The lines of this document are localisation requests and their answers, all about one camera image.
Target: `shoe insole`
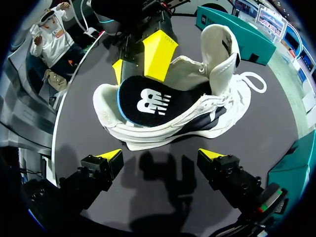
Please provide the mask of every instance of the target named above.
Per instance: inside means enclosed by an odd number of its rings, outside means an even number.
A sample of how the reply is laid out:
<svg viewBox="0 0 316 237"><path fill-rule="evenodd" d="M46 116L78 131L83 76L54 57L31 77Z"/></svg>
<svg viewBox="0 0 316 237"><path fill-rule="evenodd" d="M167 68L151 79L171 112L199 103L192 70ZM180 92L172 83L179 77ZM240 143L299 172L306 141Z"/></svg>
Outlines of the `shoe insole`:
<svg viewBox="0 0 316 237"><path fill-rule="evenodd" d="M212 94L208 81L181 91L143 76L132 76L118 89L118 108L127 121L153 127L181 115L204 94Z"/></svg>

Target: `shoe tongue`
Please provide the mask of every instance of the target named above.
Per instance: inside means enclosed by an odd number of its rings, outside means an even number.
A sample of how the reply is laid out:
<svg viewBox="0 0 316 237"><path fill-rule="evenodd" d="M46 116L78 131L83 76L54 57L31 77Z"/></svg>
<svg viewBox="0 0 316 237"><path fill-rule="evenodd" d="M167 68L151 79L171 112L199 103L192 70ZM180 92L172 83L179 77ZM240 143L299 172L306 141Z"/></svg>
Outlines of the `shoe tongue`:
<svg viewBox="0 0 316 237"><path fill-rule="evenodd" d="M212 94L220 96L240 62L236 37L227 26L207 26L201 34L201 49Z"/></svg>
<svg viewBox="0 0 316 237"><path fill-rule="evenodd" d="M202 31L201 50L207 74L233 53L237 53L240 58L235 35L227 26L218 24L209 25Z"/></svg>

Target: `teal panel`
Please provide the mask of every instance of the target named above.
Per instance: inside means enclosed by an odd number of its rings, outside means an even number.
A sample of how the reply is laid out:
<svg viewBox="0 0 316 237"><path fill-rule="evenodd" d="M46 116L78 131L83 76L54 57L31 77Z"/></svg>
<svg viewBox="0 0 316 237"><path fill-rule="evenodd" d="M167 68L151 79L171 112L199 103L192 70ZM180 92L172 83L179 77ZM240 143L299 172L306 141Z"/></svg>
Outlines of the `teal panel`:
<svg viewBox="0 0 316 237"><path fill-rule="evenodd" d="M271 171L283 171L308 165L311 171L316 165L316 133L313 130L297 140L282 160Z"/></svg>
<svg viewBox="0 0 316 237"><path fill-rule="evenodd" d="M242 60L266 65L276 50L275 45L267 37L239 18L199 6L196 26L203 30L210 24L221 24L231 29L238 41Z"/></svg>
<svg viewBox="0 0 316 237"><path fill-rule="evenodd" d="M288 190L288 204L285 212L274 214L281 220L299 201L304 188L316 166L315 130L297 140L285 156L268 174L269 184L277 183Z"/></svg>
<svg viewBox="0 0 316 237"><path fill-rule="evenodd" d="M273 215L276 219L276 224L278 224L300 200L306 183L309 180L308 166L306 165L292 170L269 172L268 179L269 184L276 183L280 185L281 188L288 190L286 197L288 199L288 203L284 212L282 214L275 213Z"/></svg>

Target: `gray table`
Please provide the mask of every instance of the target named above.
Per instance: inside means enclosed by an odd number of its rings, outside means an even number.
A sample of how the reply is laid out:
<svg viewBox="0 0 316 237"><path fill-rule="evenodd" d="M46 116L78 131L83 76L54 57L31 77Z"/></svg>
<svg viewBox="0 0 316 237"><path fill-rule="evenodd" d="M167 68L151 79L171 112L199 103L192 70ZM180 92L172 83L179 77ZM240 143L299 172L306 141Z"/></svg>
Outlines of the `gray table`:
<svg viewBox="0 0 316 237"><path fill-rule="evenodd" d="M201 61L200 30L195 27L195 18L173 17L172 23L180 45L176 55ZM102 128L92 103L93 92L100 84L116 83L111 67L114 50L100 45L87 56L70 86L57 123L57 178L75 172L88 154L123 149L123 170L110 190L102 192L82 215L121 230L137 231L141 226L198 236L208 236L236 221L239 211L232 209L219 191L211 189L196 167L197 153L205 148L234 154L249 173L261 176L266 184L269 169L298 138L290 104L271 69L241 62L237 73L261 75L268 89L265 94L252 91L247 113L220 137L190 137L149 151L131 152Z"/></svg>

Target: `sign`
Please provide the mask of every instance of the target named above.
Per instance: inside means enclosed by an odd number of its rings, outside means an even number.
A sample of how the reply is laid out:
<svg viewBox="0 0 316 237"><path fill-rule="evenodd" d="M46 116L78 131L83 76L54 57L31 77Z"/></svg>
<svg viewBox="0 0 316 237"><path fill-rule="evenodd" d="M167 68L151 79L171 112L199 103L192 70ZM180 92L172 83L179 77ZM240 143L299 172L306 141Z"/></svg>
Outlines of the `sign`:
<svg viewBox="0 0 316 237"><path fill-rule="evenodd" d="M256 22L267 27L271 33L278 37L281 37L286 26L286 21L279 13L272 11L263 5L259 5Z"/></svg>

